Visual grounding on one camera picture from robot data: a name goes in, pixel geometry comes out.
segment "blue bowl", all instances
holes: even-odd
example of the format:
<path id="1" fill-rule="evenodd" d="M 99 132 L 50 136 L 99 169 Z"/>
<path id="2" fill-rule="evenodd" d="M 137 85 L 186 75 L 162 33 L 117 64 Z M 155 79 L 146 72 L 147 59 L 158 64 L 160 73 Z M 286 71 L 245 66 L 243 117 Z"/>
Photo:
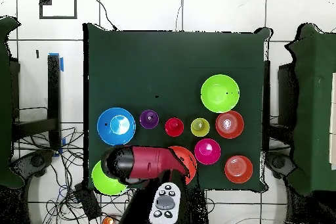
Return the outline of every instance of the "blue bowl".
<path id="1" fill-rule="evenodd" d="M 122 108 L 110 108 L 104 111 L 97 123 L 100 138 L 109 145 L 124 145 L 135 133 L 135 120 L 130 112 Z"/>

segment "floor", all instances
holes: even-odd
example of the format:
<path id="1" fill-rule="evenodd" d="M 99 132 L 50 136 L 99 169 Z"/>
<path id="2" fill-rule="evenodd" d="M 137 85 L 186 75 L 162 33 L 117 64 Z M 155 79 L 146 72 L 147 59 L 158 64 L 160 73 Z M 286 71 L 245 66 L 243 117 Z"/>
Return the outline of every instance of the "floor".
<path id="1" fill-rule="evenodd" d="M 184 30 L 254 32 L 260 27 L 274 30 L 270 40 L 271 115 L 278 115 L 278 66 L 292 61 L 284 45 L 292 41 L 301 23 L 315 23 L 324 32 L 332 32 L 335 25 L 336 0 L 100 0 L 109 19 L 119 30 Z M 47 55 L 59 53 L 64 58 L 62 80 L 62 136 L 76 128 L 83 131 L 83 32 L 82 23 L 91 22 L 111 30 L 105 10 L 96 0 L 77 0 L 77 19 L 39 19 L 39 0 L 0 0 L 0 16 L 17 17 L 21 26 L 9 35 L 8 46 L 13 57 L 21 63 L 20 107 L 47 107 Z M 45 16 L 74 15 L 74 0 L 52 0 L 43 6 Z M 43 108 L 21 110 L 20 119 L 36 120 L 46 117 Z M 14 159 L 29 152 L 30 145 L 17 143 Z M 76 152 L 83 147 L 82 137 L 75 144 Z M 276 141 L 271 146 L 280 146 Z M 64 166 L 60 157 L 52 165 L 58 182 L 64 184 Z M 80 161 L 69 167 L 73 183 L 83 178 Z M 249 191 L 206 191 L 210 224 L 284 224 L 286 193 L 283 181 L 276 180 L 265 168 L 264 181 L 269 186 L 265 193 Z M 34 178 L 29 193 L 32 224 L 42 224 L 50 199 L 60 201 L 60 187 L 55 172 Z M 105 213 L 122 214 L 131 197 L 98 196 Z M 76 209 L 78 215 L 83 212 Z M 101 219 L 90 224 L 101 224 Z M 80 224 L 89 224 L 87 218 Z M 78 224 L 61 220 L 58 224 Z"/>

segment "lime green bowl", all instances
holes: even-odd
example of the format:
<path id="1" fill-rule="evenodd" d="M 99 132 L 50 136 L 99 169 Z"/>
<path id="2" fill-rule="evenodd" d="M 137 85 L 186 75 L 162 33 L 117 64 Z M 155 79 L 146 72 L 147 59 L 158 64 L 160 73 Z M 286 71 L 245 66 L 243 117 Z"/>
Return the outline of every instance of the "lime green bowl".
<path id="1" fill-rule="evenodd" d="M 237 83 L 224 74 L 211 76 L 202 85 L 201 100 L 214 113 L 225 113 L 235 107 L 239 100 Z"/>
<path id="2" fill-rule="evenodd" d="M 111 179 L 102 171 L 102 162 L 99 161 L 91 173 L 93 185 L 102 194 L 117 195 L 126 190 L 127 186 L 123 185 L 116 179 Z"/>

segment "remote control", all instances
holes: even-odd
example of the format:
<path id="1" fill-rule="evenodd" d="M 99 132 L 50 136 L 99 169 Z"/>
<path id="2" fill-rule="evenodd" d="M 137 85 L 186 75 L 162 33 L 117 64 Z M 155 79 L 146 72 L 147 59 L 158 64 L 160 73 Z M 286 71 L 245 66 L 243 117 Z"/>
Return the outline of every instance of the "remote control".
<path id="1" fill-rule="evenodd" d="M 179 217 L 181 192 L 174 183 L 159 186 L 150 211 L 151 224 L 175 224 Z"/>

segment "magenta bowl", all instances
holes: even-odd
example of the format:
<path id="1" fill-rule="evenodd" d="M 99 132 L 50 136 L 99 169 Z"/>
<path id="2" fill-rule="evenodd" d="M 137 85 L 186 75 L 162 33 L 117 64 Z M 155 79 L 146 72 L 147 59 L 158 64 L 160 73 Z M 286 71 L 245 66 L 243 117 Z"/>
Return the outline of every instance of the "magenta bowl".
<path id="1" fill-rule="evenodd" d="M 199 162 L 210 165 L 219 160 L 221 148 L 215 140 L 206 138 L 197 142 L 194 153 Z"/>

